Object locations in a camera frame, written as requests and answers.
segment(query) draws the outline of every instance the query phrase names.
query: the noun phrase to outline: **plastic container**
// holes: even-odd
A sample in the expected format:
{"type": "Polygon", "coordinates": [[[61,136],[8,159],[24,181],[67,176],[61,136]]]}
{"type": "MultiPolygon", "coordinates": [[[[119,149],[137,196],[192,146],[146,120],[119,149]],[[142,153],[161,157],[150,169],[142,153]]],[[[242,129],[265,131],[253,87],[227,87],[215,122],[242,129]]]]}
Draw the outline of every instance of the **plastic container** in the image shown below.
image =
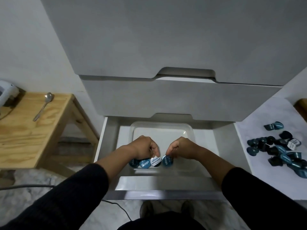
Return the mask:
{"type": "MultiPolygon", "coordinates": [[[[161,123],[161,122],[145,122],[137,121],[130,126],[129,143],[137,139],[141,135],[149,136],[155,141],[159,147],[160,157],[162,158],[169,145],[179,137],[185,137],[195,142],[193,128],[186,123],[161,123]]],[[[173,166],[166,168],[164,166],[153,167],[147,170],[163,170],[171,169],[178,171],[193,171],[197,165],[192,160],[177,158],[174,160],[173,166]]],[[[133,170],[143,170],[142,168],[132,168],[133,170]]]]}

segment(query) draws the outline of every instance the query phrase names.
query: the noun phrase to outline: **foot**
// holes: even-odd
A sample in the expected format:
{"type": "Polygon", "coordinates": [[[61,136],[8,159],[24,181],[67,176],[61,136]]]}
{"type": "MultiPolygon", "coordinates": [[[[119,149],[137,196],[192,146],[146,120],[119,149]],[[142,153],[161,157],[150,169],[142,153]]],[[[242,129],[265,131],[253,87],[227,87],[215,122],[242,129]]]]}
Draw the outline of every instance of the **foot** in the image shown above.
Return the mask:
{"type": "Polygon", "coordinates": [[[185,201],[181,206],[181,213],[194,218],[194,207],[191,201],[185,201]]]}
{"type": "Polygon", "coordinates": [[[143,204],[141,205],[141,208],[140,208],[140,218],[153,216],[154,215],[153,208],[154,207],[153,207],[151,201],[143,202],[143,204]]]}

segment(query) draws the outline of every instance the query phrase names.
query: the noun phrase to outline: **person's left hand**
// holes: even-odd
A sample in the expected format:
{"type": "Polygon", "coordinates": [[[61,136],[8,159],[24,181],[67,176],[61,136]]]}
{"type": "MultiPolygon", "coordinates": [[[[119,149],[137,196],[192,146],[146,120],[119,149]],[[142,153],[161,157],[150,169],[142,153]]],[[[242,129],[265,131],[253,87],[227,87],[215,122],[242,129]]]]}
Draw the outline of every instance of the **person's left hand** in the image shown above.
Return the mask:
{"type": "Polygon", "coordinates": [[[155,156],[160,156],[158,145],[149,136],[141,135],[139,138],[132,141],[127,146],[131,147],[133,152],[135,152],[135,159],[142,160],[145,158],[153,158],[155,156]]]}

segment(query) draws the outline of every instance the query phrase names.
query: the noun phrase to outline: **black sleeve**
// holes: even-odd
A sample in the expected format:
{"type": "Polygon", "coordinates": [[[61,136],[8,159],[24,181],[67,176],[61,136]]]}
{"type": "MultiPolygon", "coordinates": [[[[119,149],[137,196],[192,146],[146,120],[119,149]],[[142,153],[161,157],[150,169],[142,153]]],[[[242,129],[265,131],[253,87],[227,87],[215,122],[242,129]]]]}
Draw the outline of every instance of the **black sleeve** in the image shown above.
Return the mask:
{"type": "Polygon", "coordinates": [[[104,169],[89,164],[0,229],[79,229],[108,188],[104,169]]]}
{"type": "Polygon", "coordinates": [[[250,229],[305,226],[307,210],[304,207],[241,168],[227,173],[222,192],[250,229]]]}

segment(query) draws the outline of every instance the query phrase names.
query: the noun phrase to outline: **gray cable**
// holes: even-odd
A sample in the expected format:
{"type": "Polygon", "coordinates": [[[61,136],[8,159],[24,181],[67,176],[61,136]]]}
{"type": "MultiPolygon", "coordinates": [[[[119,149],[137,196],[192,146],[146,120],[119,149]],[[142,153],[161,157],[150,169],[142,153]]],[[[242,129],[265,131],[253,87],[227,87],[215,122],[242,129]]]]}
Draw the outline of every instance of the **gray cable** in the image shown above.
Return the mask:
{"type": "MultiPolygon", "coordinates": [[[[0,187],[0,191],[1,190],[10,190],[10,189],[18,189],[18,188],[32,188],[32,187],[48,187],[48,188],[54,188],[56,187],[55,185],[44,185],[44,184],[27,184],[27,185],[12,185],[12,186],[8,186],[8,187],[0,187]]],[[[126,215],[128,216],[129,220],[131,220],[130,216],[128,215],[128,213],[126,212],[126,210],[124,208],[121,207],[121,205],[119,205],[118,203],[113,203],[110,201],[106,201],[106,200],[101,200],[102,202],[106,202],[106,203],[110,203],[110,204],[116,204],[120,207],[120,209],[122,209],[126,215]]]]}

